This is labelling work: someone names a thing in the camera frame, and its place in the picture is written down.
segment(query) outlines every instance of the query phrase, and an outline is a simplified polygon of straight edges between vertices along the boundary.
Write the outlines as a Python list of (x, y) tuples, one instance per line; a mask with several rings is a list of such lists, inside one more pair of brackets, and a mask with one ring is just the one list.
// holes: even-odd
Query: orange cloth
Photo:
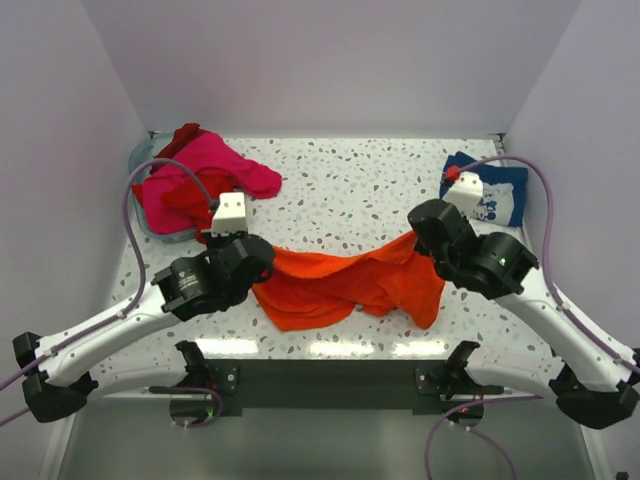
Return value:
[(280, 330), (332, 325), (357, 304), (372, 315), (400, 308), (420, 328), (438, 315), (444, 281), (430, 257), (413, 251), (409, 232), (384, 247), (355, 257), (300, 253), (274, 247), (273, 277), (253, 292)]

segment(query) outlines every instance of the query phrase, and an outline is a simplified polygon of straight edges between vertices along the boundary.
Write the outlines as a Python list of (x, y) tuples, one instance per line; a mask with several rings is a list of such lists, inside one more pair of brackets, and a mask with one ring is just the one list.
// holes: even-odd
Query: white wall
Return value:
[(83, 0), (148, 129), (504, 132), (579, 0)]
[[(122, 245), (116, 200), (145, 131), (83, 6), (10, 0), (0, 8), (0, 377), (11, 339), (95, 312)], [(0, 416), (24, 406), (2, 392)], [(36, 478), (50, 426), (0, 430), (0, 478)]]
[[(640, 347), (640, 3), (584, 0), (507, 136), (536, 160), (556, 200), (552, 265), (594, 320)], [(545, 201), (532, 182), (540, 245)], [(635, 418), (605, 431), (617, 470), (640, 475)]]

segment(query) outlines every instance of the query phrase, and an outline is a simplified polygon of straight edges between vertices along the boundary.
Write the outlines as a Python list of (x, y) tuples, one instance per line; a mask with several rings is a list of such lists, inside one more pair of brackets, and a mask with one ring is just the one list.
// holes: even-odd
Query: white print on blue fabric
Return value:
[(484, 195), (473, 209), (473, 218), (508, 226), (513, 214), (513, 185), (511, 183), (483, 184)]

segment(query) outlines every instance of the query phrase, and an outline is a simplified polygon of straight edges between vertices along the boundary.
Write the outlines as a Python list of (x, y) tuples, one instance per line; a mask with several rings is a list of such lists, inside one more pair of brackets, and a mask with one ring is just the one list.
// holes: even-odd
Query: blue cloth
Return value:
[[(464, 167), (475, 162), (469, 155), (458, 152), (449, 155), (444, 165), (444, 172), (449, 167)], [(527, 179), (529, 170), (524, 167), (496, 167), (479, 165), (471, 170), (480, 175), (484, 187), (484, 195), (473, 210), (472, 217), (485, 222), (505, 227), (521, 227), (524, 205), (527, 199)], [(449, 187), (440, 186), (440, 198), (447, 193)]]

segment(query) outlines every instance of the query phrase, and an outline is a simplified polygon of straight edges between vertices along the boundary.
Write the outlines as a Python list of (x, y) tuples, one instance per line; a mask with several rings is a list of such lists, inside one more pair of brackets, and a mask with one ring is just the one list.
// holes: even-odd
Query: laundry basket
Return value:
[[(172, 133), (166, 133), (163, 135), (157, 135), (149, 140), (142, 142), (136, 148), (133, 149), (131, 155), (129, 155), (129, 173), (133, 172), (138, 166), (147, 160), (151, 160), (155, 157), (160, 151), (166, 147), (173, 138)], [(149, 176), (149, 171), (151, 169), (145, 169), (140, 172), (135, 179), (135, 183), (142, 183), (142, 181)], [(177, 243), (183, 242), (185, 240), (191, 240), (196, 237), (196, 228), (190, 228), (188, 230), (182, 230), (180, 232), (161, 235), (158, 233), (153, 233), (149, 228), (149, 224), (147, 223), (147, 218), (144, 214), (144, 209), (142, 205), (138, 202), (138, 200), (133, 197), (133, 208), (136, 211), (136, 216), (138, 217), (138, 224), (140, 224), (140, 229), (142, 232), (150, 238), (155, 238), (156, 240), (160, 240), (164, 243)]]

